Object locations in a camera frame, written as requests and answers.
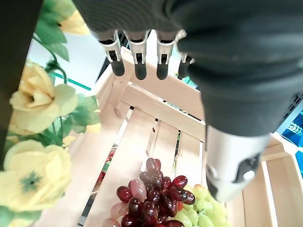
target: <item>yellow rose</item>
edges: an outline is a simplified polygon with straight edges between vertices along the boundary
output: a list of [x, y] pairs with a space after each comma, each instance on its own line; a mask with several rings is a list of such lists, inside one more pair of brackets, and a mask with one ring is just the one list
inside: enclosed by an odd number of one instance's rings
[[11, 147], [0, 172], [0, 206], [11, 211], [53, 207], [71, 181], [71, 158], [62, 147], [35, 140]]
[[76, 35], [88, 35], [90, 34], [80, 12], [76, 10], [69, 18], [60, 21], [60, 29], [64, 32], [76, 34]]
[[78, 103], [75, 89], [52, 84], [39, 65], [26, 64], [18, 91], [10, 99], [13, 113], [9, 130], [20, 135], [42, 132], [58, 117], [72, 112]]

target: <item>grape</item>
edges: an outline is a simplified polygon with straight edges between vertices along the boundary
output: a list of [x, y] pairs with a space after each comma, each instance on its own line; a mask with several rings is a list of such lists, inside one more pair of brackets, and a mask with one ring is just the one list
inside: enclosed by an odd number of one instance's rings
[[187, 184], [187, 178], [186, 176], [180, 175], [177, 176], [173, 181], [172, 181], [172, 186], [176, 186], [178, 188], [184, 188], [185, 185]]
[[157, 158], [155, 158], [154, 160], [156, 162], [157, 171], [160, 171], [161, 170], [161, 162], [160, 162], [160, 160], [157, 159]]
[[156, 174], [159, 175], [161, 178], [163, 178], [163, 172], [162, 171], [157, 171]]
[[208, 195], [208, 189], [205, 187], [202, 187], [201, 185], [196, 184], [194, 186], [194, 195], [197, 199], [203, 200]]
[[137, 227], [139, 223], [139, 219], [130, 214], [126, 214], [121, 221], [122, 227]]
[[193, 227], [193, 224], [184, 212], [178, 212], [175, 216], [175, 220], [182, 222], [184, 227]]
[[189, 191], [191, 193], [194, 193], [194, 188], [192, 186], [188, 185], [188, 184], [185, 185], [185, 187], [183, 189], [187, 190], [187, 191]]
[[155, 225], [158, 220], [158, 211], [155, 204], [153, 202], [146, 201], [143, 205], [142, 215], [146, 225]]
[[170, 220], [165, 223], [166, 227], [184, 227], [183, 223], [178, 220]]
[[160, 199], [160, 192], [156, 190], [151, 190], [148, 194], [147, 200], [151, 202], [158, 202]]
[[151, 182], [151, 176], [148, 172], [141, 172], [139, 177], [144, 183]]
[[171, 179], [168, 176], [163, 177], [162, 188], [169, 189], [171, 186]]
[[212, 221], [205, 214], [201, 214], [198, 223], [200, 227], [214, 227]]
[[124, 203], [128, 203], [130, 198], [133, 196], [131, 190], [125, 186], [118, 187], [116, 194], [119, 197], [119, 199]]
[[205, 200], [199, 200], [195, 203], [194, 207], [197, 212], [201, 212], [202, 210], [208, 211], [213, 209], [213, 205]]
[[191, 193], [190, 191], [187, 191], [187, 190], [185, 190], [185, 191], [187, 192], [188, 197], [187, 197], [187, 199], [184, 203], [187, 204], [187, 205], [194, 204], [195, 200], [196, 200], [194, 194]]
[[169, 190], [169, 195], [173, 200], [185, 202], [188, 198], [187, 192], [183, 188], [172, 186]]
[[127, 204], [119, 202], [112, 206], [112, 208], [110, 209], [110, 216], [112, 218], [118, 218], [124, 216], [125, 214], [127, 214], [127, 212]]
[[196, 226], [198, 224], [199, 217], [198, 217], [198, 214], [195, 210], [189, 210], [187, 212], [187, 216], [190, 219], [193, 226]]
[[206, 211], [206, 215], [211, 219], [214, 226], [224, 226], [227, 222], [227, 219], [224, 215], [214, 210]]
[[155, 190], [162, 189], [162, 178], [159, 175], [153, 175], [151, 177], [151, 184]]
[[146, 195], [150, 193], [151, 190], [153, 190], [153, 186], [151, 183], [144, 183], [145, 189], [146, 189]]
[[183, 209], [183, 203], [182, 202], [178, 201], [177, 206], [178, 206], [178, 211]]
[[186, 210], [193, 210], [194, 209], [194, 205], [187, 205], [185, 203], [183, 203], [183, 207], [186, 209]]
[[107, 218], [104, 220], [102, 227], [121, 227], [121, 225], [114, 218]]
[[157, 164], [153, 158], [149, 158], [146, 160], [146, 169], [149, 173], [154, 173], [157, 171]]
[[170, 217], [174, 217], [177, 214], [177, 201], [170, 199], [166, 195], [164, 199], [161, 199], [161, 203]]
[[224, 204], [219, 203], [217, 201], [213, 201], [212, 205], [215, 212], [221, 213], [225, 217], [227, 216], [227, 208], [224, 206]]
[[165, 223], [169, 219], [168, 215], [164, 212], [159, 212], [158, 213], [158, 223]]
[[140, 217], [142, 208], [143, 208], [143, 204], [140, 202], [140, 200], [138, 198], [136, 198], [136, 197], [131, 198], [128, 201], [127, 207], [129, 210], [129, 214], [136, 216], [136, 217]]
[[146, 188], [141, 179], [134, 179], [131, 183], [132, 194], [137, 197], [141, 202], [144, 202], [146, 197]]

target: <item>green leaf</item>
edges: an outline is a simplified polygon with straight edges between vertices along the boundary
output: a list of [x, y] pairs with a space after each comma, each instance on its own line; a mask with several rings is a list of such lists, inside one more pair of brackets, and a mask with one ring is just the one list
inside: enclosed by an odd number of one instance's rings
[[71, 0], [44, 0], [40, 17], [60, 22], [70, 17], [76, 10]]
[[0, 226], [8, 227], [13, 219], [21, 218], [31, 221], [36, 221], [40, 218], [41, 211], [26, 211], [26, 212], [13, 212], [7, 207], [0, 206]]
[[38, 20], [35, 33], [45, 45], [66, 43], [65, 35], [56, 22]]
[[43, 46], [46, 49], [50, 50], [51, 52], [56, 53], [58, 56], [60, 56], [64, 60], [66, 60], [66, 61], [70, 60], [67, 48], [64, 45], [62, 45], [62, 44], [50, 44], [50, 45], [43, 44]]
[[7, 227], [10, 222], [14, 219], [14, 212], [10, 211], [8, 208], [0, 207], [0, 226]]

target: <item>wooden slat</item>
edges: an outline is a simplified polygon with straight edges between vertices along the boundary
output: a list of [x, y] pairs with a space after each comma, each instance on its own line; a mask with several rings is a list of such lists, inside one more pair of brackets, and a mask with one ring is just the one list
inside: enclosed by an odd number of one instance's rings
[[116, 76], [113, 73], [111, 66], [109, 65], [90, 91], [90, 95], [95, 95], [96, 99], [98, 100], [99, 110], [102, 110], [106, 104], [111, 93], [115, 78]]
[[243, 190], [245, 227], [271, 227], [263, 168], [260, 166], [255, 179]]
[[154, 150], [149, 156], [158, 158], [161, 161], [161, 171], [163, 172], [163, 175], [171, 177], [178, 129], [161, 121], [158, 122], [158, 125], [159, 128], [156, 131], [157, 135]]
[[205, 151], [204, 147], [205, 144], [203, 144], [202, 142], [200, 142], [200, 148], [202, 147], [202, 183], [201, 185], [204, 187], [207, 187], [207, 183], [206, 183], [206, 158], [207, 158], [207, 152]]
[[294, 156], [271, 160], [267, 169], [279, 227], [303, 225], [303, 182]]
[[226, 208], [228, 210], [227, 218], [230, 221], [231, 226], [245, 227], [243, 193], [240, 193], [232, 201], [226, 203]]
[[121, 100], [200, 141], [205, 140], [205, 125], [203, 125], [203, 122], [161, 102], [139, 87], [128, 85]]
[[102, 226], [111, 206], [119, 202], [116, 189], [138, 176], [153, 122], [153, 117], [134, 109], [84, 226]]
[[99, 177], [105, 160], [113, 146], [116, 135], [124, 118], [119, 118], [115, 112], [126, 116], [129, 105], [120, 103], [117, 108], [106, 104], [100, 118], [102, 128], [99, 133], [86, 132], [81, 144], [72, 156], [72, 181], [59, 203], [43, 212], [35, 227], [75, 227], [86, 202]]
[[180, 134], [176, 162], [176, 176], [178, 175], [185, 175], [191, 186], [202, 183], [200, 141], [184, 132]]
[[114, 106], [116, 106], [120, 102], [128, 85], [129, 79], [134, 74], [134, 65], [127, 63], [124, 65], [124, 68], [124, 75], [121, 77], [115, 77], [113, 88], [108, 98], [108, 102], [113, 104]]
[[[130, 50], [122, 48], [124, 64], [134, 63]], [[146, 63], [147, 76], [144, 80], [139, 80], [133, 74], [130, 81], [144, 88], [145, 90], [163, 98], [167, 102], [187, 111], [188, 113], [204, 120], [204, 109], [201, 101], [201, 93], [181, 80], [168, 75], [165, 80], [159, 80], [156, 76], [156, 68]]]

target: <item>flower stem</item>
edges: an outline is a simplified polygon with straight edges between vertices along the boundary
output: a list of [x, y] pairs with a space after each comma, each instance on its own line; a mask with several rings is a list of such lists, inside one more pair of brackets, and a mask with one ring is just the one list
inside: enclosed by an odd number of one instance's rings
[[55, 124], [53, 123], [53, 132], [56, 134]]
[[52, 55], [54, 61], [57, 62], [56, 55], [55, 55], [52, 51], [50, 51], [47, 47], [45, 47], [45, 46], [43, 45], [43, 43], [42, 43], [37, 37], [33, 36], [33, 39], [36, 40], [37, 43], [39, 43], [39, 44], [40, 44], [41, 46], [43, 46], [45, 49], [47, 49], [48, 52]]

